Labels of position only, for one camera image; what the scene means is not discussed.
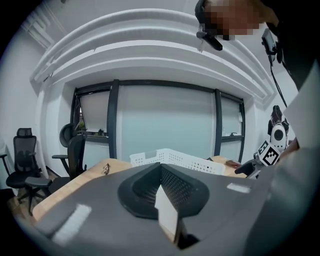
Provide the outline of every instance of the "potted plant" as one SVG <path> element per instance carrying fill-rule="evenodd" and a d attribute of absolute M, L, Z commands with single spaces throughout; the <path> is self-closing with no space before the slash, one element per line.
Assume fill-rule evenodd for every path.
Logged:
<path fill-rule="evenodd" d="M 103 135 L 103 133 L 104 133 L 104 130 L 102 130 L 102 129 L 99 129 L 99 130 L 98 130 L 98 134 L 99 134 L 99 136 L 102 136 L 102 135 Z"/>
<path fill-rule="evenodd" d="M 80 129 L 81 131 L 86 131 L 86 130 L 87 130 L 87 129 L 86 129 L 86 126 L 85 126 L 85 122 L 81 121 L 81 122 L 79 123 L 79 129 Z"/>

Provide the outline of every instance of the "window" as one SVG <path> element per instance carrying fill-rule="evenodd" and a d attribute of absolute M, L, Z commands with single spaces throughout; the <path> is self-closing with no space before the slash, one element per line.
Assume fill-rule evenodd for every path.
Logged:
<path fill-rule="evenodd" d="M 213 156 L 216 113 L 210 92 L 154 85 L 120 86 L 117 113 L 121 138 L 116 147 L 122 161 L 130 162 L 132 154 L 158 149 L 203 159 Z"/>
<path fill-rule="evenodd" d="M 88 133 L 88 166 L 161 148 L 241 162 L 244 150 L 243 100 L 194 84 L 114 80 L 76 88 L 70 122 Z"/>
<path fill-rule="evenodd" d="M 108 143 L 107 113 L 111 85 L 102 83 L 76 88 L 70 122 L 78 131 L 86 131 L 87 140 Z"/>
<path fill-rule="evenodd" d="M 84 95 L 80 98 L 83 124 L 94 136 L 107 136 L 109 91 Z"/>
<path fill-rule="evenodd" d="M 242 99 L 216 90 L 218 114 L 215 156 L 241 163 L 245 145 L 245 109 Z"/>

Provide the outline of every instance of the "white plastic basket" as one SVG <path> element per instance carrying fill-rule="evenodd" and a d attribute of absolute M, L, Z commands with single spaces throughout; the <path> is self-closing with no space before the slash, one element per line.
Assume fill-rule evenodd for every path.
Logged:
<path fill-rule="evenodd" d="M 130 155 L 133 167 L 160 162 L 173 164 L 208 174 L 224 175 L 226 167 L 217 162 L 201 159 L 172 149 L 163 148 L 155 151 Z"/>

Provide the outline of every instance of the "office chair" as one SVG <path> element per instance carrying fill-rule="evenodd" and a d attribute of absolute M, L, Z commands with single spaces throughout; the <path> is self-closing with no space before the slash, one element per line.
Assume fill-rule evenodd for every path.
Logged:
<path fill-rule="evenodd" d="M 65 148 L 68 147 L 70 140 L 76 136 L 75 133 L 75 124 L 74 123 L 68 123 L 64 127 L 62 127 L 59 135 L 60 143 Z M 69 173 L 69 167 L 67 165 L 66 159 L 68 159 L 68 156 L 66 154 L 56 154 L 52 156 L 53 159 L 60 159 L 64 169 L 67 173 Z"/>
<path fill-rule="evenodd" d="M 47 178 L 29 177 L 25 182 L 32 187 L 42 189 L 46 196 L 51 195 L 58 189 L 62 188 L 69 181 L 87 170 L 87 165 L 83 169 L 83 158 L 85 153 L 86 137 L 84 134 L 78 134 L 71 138 L 67 147 L 67 156 L 69 166 L 67 172 L 69 177 L 57 177 L 53 181 Z"/>
<path fill-rule="evenodd" d="M 31 216 L 32 198 L 44 198 L 44 196 L 37 193 L 40 188 L 33 189 L 26 184 L 28 177 L 40 177 L 39 167 L 35 157 L 36 143 L 37 137 L 32 135 L 31 128 L 18 129 L 16 136 L 13 138 L 15 172 L 11 173 L 5 181 L 10 188 L 26 189 L 26 193 L 18 198 L 18 202 L 21 204 L 22 199 L 29 197 L 28 211 Z"/>

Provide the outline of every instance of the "person's hand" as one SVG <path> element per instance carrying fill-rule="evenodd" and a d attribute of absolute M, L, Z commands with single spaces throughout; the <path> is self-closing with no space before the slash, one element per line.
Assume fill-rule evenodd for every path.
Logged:
<path fill-rule="evenodd" d="M 297 151 L 299 149 L 297 138 L 295 138 L 290 145 L 282 152 L 279 158 L 279 162 L 281 162 L 284 158 L 290 155 L 292 152 Z"/>

